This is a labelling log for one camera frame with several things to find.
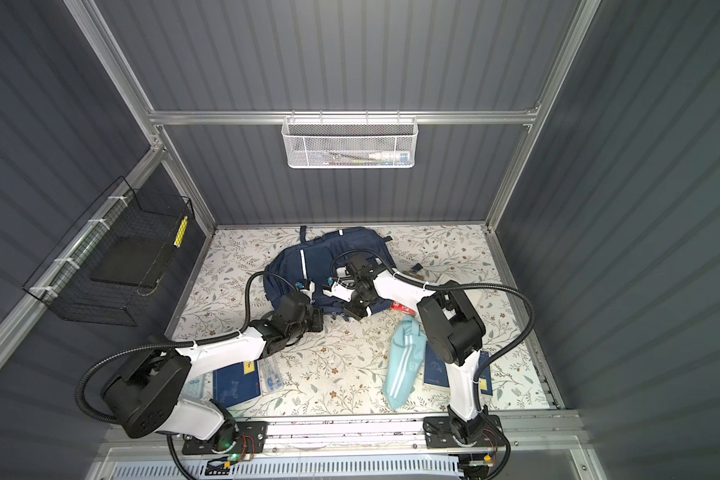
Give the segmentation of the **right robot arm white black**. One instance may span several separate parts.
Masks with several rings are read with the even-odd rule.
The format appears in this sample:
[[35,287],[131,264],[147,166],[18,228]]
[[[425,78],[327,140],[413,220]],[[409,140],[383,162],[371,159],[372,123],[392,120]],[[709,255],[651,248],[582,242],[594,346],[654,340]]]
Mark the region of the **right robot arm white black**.
[[371,260],[369,250],[350,250],[348,254],[344,272],[329,273],[323,293],[342,300],[345,312],[356,319],[368,316],[371,304],[380,299],[412,309],[427,342],[445,363],[452,436],[460,445],[476,443],[486,428],[477,372],[486,328],[467,292],[485,286],[453,280],[432,284],[381,259]]

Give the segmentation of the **red card pack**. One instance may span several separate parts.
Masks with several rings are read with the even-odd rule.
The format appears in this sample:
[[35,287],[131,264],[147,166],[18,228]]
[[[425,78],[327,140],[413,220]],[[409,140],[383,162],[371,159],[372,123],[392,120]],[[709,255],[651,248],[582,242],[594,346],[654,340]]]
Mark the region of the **red card pack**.
[[402,304],[400,304],[400,303],[397,303],[397,302],[393,302],[393,303],[391,304],[390,308],[391,308],[392,310],[395,310],[395,311],[398,311],[398,312],[402,312],[402,313],[404,313],[404,314],[406,314],[406,315],[416,316],[416,312],[415,312],[413,309],[411,309],[411,308],[409,308],[409,307],[407,307],[407,306],[405,306],[405,305],[402,305]]

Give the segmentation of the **aluminium front rail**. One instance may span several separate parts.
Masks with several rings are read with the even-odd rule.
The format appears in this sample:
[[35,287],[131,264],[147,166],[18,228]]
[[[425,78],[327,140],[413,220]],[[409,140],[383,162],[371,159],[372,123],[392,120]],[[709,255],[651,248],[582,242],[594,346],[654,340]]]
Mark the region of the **aluminium front rail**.
[[[266,417],[264,450],[256,458],[331,454],[388,455],[426,448],[426,413]],[[514,451],[573,450],[592,446],[575,410],[500,411],[499,420]],[[131,439],[120,428],[105,435],[94,459],[160,460],[169,457],[165,437]]]

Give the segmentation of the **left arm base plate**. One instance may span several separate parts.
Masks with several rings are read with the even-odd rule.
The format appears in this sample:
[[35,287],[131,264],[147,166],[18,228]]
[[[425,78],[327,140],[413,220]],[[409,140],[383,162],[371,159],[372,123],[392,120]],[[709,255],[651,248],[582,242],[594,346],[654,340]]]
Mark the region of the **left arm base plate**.
[[263,451],[269,424],[265,421],[243,421],[224,424],[209,440],[187,437],[181,453],[191,455],[255,455]]

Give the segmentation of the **navy notebook yellow label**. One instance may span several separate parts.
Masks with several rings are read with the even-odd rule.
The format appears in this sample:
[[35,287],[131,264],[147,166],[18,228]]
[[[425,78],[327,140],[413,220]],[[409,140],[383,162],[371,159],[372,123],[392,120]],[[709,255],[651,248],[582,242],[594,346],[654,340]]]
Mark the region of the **navy notebook yellow label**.
[[[449,388],[446,366],[434,352],[429,342],[426,343],[424,357],[423,383],[434,387]],[[480,391],[483,395],[493,395],[490,367],[486,367],[480,374]]]
[[215,370],[213,399],[225,408],[239,405],[261,395],[257,363],[241,362]]

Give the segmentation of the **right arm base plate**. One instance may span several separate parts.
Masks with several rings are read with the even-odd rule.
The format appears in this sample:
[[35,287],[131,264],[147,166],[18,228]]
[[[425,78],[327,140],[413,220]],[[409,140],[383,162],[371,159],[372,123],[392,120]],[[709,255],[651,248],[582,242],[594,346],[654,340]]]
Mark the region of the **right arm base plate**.
[[494,450],[508,443],[496,415],[479,414],[463,421],[457,416],[429,416],[422,421],[429,449],[487,448]]

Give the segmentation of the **clear plastic ruler set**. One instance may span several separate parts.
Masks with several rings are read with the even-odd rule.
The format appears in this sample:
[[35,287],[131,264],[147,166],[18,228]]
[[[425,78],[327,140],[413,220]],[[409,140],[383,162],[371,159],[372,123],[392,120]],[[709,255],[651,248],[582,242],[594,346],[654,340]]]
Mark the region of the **clear plastic ruler set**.
[[262,395],[275,393],[284,387],[279,368],[272,357],[258,360],[257,368]]

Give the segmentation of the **navy blue student backpack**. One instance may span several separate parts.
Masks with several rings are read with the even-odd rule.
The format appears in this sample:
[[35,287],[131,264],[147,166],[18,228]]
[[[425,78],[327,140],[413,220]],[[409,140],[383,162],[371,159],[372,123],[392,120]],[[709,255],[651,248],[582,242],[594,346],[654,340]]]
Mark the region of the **navy blue student backpack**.
[[344,300],[333,292],[333,284],[337,274],[344,274],[347,252],[371,251],[386,267],[374,280],[377,293],[386,301],[386,309],[397,302],[416,311],[418,304],[432,292],[396,269],[388,241],[387,237],[365,227],[337,230],[312,240],[302,236],[299,244],[281,251],[265,267],[265,296],[275,311],[284,296],[300,291],[324,314],[349,317],[343,312]]

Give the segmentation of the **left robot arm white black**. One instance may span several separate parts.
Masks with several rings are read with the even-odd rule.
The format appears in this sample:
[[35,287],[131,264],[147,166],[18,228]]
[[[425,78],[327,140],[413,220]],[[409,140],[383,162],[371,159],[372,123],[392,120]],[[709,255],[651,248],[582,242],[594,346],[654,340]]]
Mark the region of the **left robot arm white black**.
[[125,362],[101,390],[101,397],[131,438],[158,432],[217,439],[234,430],[226,408],[211,400],[192,399],[184,385],[231,365],[257,362],[323,330],[323,311],[302,292],[292,292],[273,313],[225,337],[151,345],[125,356]]

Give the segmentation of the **pens in white basket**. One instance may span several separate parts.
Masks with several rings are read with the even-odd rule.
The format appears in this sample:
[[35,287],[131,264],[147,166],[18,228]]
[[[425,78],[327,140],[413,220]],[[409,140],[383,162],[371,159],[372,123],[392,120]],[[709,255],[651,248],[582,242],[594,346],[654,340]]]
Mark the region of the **pens in white basket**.
[[377,163],[381,165],[411,165],[413,158],[409,151],[371,151],[371,152],[346,152],[327,151],[326,155],[333,160],[346,160],[347,162]]

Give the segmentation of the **light green calculator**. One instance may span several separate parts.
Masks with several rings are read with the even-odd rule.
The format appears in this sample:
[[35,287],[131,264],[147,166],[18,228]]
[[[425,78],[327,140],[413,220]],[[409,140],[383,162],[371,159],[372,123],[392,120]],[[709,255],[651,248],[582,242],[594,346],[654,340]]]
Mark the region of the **light green calculator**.
[[182,388],[182,394],[193,400],[203,400],[207,397],[206,391],[207,375],[199,375],[188,380]]

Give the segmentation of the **light blue pencil pouch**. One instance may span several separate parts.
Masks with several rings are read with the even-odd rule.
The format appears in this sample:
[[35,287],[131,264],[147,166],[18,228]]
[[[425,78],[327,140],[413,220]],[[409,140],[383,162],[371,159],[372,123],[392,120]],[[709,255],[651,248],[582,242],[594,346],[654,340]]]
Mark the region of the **light blue pencil pouch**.
[[389,350],[389,364],[382,389],[389,408],[403,407],[425,358],[427,338],[420,323],[408,315],[397,325]]

